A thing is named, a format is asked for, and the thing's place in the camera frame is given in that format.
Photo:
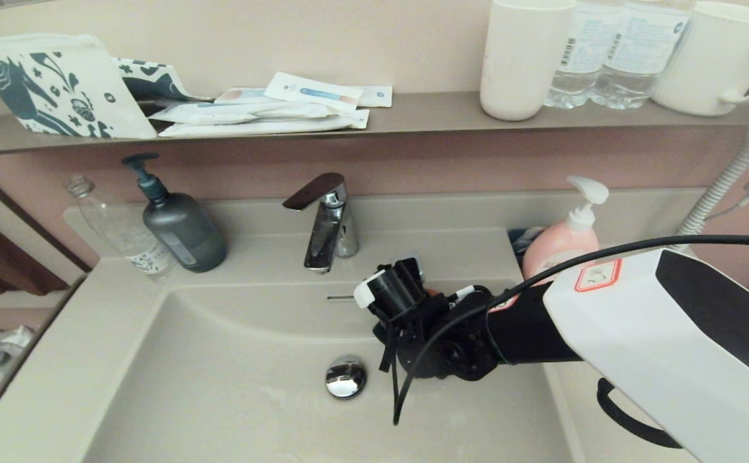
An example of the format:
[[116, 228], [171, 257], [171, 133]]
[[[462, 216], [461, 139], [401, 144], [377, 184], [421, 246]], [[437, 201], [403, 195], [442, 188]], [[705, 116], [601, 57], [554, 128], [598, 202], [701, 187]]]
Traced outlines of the chrome faucet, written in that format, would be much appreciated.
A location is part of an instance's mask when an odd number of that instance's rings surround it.
[[345, 177], [336, 172], [323, 173], [281, 204], [286, 209], [303, 211], [313, 203], [318, 203], [318, 208], [304, 267], [317, 275], [327, 275], [336, 258], [351, 258], [360, 249]]

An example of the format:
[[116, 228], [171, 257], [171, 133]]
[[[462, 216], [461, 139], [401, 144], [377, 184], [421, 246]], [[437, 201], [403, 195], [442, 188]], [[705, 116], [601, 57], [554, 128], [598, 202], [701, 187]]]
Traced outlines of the beige sink basin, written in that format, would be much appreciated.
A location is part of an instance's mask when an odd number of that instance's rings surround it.
[[[83, 463], [574, 463], [543, 368], [416, 380], [398, 427], [352, 281], [181, 288], [160, 303]], [[325, 387], [359, 356], [362, 393]]]

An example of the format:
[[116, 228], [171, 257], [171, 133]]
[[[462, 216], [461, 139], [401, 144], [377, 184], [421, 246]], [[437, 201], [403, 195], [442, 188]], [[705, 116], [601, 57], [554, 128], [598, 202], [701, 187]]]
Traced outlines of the chrome drain stopper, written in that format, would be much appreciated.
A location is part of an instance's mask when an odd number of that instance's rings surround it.
[[333, 398], [348, 401], [362, 393], [366, 381], [367, 370], [363, 359], [350, 355], [337, 358], [330, 364], [324, 383]]

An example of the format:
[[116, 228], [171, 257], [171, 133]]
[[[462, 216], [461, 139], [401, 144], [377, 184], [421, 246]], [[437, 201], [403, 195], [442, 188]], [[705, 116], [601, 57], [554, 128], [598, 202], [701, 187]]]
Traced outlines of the dark blue white packet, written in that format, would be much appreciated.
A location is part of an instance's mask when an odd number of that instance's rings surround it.
[[516, 262], [522, 265], [524, 256], [532, 243], [545, 231], [545, 226], [534, 226], [533, 228], [513, 228], [507, 231]]

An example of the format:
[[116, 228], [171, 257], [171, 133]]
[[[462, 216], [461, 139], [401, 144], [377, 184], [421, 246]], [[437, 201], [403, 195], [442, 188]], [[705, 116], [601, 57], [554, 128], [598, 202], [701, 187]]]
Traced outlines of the pink soap pump bottle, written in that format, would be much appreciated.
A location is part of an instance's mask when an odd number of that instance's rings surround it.
[[572, 208], [560, 222], [555, 222], [528, 246], [522, 256], [521, 272], [531, 278], [557, 264], [599, 250], [597, 232], [593, 229], [597, 217], [593, 207], [609, 199], [609, 187], [583, 176], [568, 176], [584, 198], [583, 205]]

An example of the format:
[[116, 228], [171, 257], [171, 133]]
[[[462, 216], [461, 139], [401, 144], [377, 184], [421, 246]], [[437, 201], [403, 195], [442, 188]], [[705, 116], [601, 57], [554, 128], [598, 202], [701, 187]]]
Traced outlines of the small white sachet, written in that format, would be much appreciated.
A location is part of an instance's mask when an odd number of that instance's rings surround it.
[[393, 87], [391, 86], [360, 86], [354, 87], [362, 91], [358, 106], [363, 108], [391, 108], [393, 106]]

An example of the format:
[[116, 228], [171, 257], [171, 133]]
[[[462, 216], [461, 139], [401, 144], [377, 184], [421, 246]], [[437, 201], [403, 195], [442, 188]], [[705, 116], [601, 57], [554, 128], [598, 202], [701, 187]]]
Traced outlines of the flat white long packet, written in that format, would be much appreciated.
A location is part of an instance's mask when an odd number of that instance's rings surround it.
[[343, 129], [367, 128], [371, 111], [357, 109], [346, 114], [325, 118], [294, 118], [294, 120], [268, 120], [240, 124], [195, 125], [175, 123], [158, 134], [161, 138], [206, 138], [221, 136], [260, 136], [269, 134], [307, 134]]

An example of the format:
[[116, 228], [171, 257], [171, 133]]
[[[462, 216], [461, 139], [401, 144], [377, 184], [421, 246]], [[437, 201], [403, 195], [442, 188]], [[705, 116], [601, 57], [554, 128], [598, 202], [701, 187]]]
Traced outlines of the white packet with blue toothbrush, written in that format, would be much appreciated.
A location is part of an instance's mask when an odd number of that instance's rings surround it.
[[357, 109], [363, 91], [278, 71], [266, 85], [264, 96], [283, 102], [324, 105], [339, 113], [348, 113]]

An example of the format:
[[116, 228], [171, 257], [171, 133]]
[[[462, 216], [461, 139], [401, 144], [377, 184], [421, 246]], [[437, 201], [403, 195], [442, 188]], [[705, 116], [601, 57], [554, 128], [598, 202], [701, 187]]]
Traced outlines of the white tumbler cup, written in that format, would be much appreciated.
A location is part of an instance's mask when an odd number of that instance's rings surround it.
[[543, 106], [577, 0], [492, 0], [479, 97], [492, 118], [528, 120]]

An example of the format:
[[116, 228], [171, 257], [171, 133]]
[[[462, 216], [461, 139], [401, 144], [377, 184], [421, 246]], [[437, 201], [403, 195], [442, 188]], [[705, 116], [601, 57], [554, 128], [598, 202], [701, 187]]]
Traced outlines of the grey pump bottle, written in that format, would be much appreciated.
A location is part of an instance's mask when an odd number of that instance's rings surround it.
[[227, 257], [227, 243], [197, 199], [169, 191], [146, 170], [146, 161], [157, 158], [159, 154], [145, 152], [121, 160], [135, 173], [137, 186], [148, 201], [142, 213], [145, 227], [184, 269], [193, 273], [215, 269]]

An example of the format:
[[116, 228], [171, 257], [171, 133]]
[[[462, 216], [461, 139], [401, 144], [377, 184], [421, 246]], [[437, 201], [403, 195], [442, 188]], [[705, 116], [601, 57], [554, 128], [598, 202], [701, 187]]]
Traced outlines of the clear water bottle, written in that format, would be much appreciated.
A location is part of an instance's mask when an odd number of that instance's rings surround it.
[[625, 0], [577, 0], [568, 41], [543, 105], [574, 109], [589, 102], [624, 4]]
[[625, 0], [590, 100], [638, 109], [650, 99], [698, 0]]

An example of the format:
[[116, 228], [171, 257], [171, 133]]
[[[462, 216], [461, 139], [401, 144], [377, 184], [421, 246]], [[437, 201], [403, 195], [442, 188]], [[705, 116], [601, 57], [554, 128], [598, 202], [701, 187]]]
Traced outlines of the long white wrapped packet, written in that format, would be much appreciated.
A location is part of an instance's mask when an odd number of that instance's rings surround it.
[[240, 124], [260, 118], [324, 118], [337, 115], [336, 109], [325, 105], [300, 102], [260, 104], [175, 104], [149, 115], [150, 120], [197, 125]]

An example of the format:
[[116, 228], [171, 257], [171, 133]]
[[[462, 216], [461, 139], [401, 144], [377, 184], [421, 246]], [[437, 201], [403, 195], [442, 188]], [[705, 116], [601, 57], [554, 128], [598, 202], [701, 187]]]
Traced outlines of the white packet with peach print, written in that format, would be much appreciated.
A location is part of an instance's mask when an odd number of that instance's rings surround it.
[[245, 105], [245, 104], [269, 104], [281, 103], [282, 100], [265, 95], [263, 87], [233, 87], [216, 97], [215, 104]]

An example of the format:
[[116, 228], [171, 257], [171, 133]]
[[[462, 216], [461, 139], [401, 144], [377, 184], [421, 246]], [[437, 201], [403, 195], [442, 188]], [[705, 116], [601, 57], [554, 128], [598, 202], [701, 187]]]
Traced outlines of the clear empty plastic bottle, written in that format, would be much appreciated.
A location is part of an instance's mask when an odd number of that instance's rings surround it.
[[166, 282], [176, 260], [149, 231], [142, 214], [113, 193], [99, 188], [88, 176], [64, 182], [83, 219], [108, 246], [154, 282]]

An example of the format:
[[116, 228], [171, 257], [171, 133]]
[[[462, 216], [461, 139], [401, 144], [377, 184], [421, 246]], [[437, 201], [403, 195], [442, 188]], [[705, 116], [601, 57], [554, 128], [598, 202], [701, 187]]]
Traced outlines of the white ribbed mug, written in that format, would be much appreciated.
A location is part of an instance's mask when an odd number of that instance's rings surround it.
[[749, 105], [749, 6], [698, 3], [651, 100], [704, 117]]

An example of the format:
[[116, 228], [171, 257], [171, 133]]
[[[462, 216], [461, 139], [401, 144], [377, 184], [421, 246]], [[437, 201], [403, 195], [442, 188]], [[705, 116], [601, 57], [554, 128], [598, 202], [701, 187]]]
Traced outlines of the small white blue patterned pouch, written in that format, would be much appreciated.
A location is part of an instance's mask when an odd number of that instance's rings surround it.
[[128, 91], [137, 100], [213, 102], [212, 97], [196, 96], [181, 83], [175, 67], [161, 62], [111, 58]]

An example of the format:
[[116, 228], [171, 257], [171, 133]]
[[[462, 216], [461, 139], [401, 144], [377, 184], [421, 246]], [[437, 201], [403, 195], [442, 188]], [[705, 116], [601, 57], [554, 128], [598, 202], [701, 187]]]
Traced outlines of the large white blue patterned pouch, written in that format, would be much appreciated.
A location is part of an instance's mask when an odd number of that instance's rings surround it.
[[31, 132], [107, 140], [157, 135], [91, 35], [0, 37], [0, 98]]

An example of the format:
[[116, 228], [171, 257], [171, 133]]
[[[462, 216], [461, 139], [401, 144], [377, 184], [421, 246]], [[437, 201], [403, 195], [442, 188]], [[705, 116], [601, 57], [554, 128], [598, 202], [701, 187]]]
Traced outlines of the brown wall shelf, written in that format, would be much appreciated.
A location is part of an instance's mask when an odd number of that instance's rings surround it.
[[[545, 107], [521, 122], [507, 122], [489, 117], [481, 108], [476, 92], [404, 93], [393, 97], [390, 108], [372, 108], [367, 128], [324, 132], [304, 132], [302, 138], [359, 138], [408, 136], [416, 134], [492, 134], [493, 132], [555, 132], [596, 129], [749, 129], [749, 105], [739, 106], [730, 114], [703, 117], [671, 111], [654, 102], [639, 109], [619, 111], [596, 104], [577, 109]], [[101, 147], [135, 147], [156, 150], [172, 138], [119, 140], [119, 138], [71, 137], [37, 134], [23, 128], [10, 115], [0, 115], [0, 155], [84, 150]]]

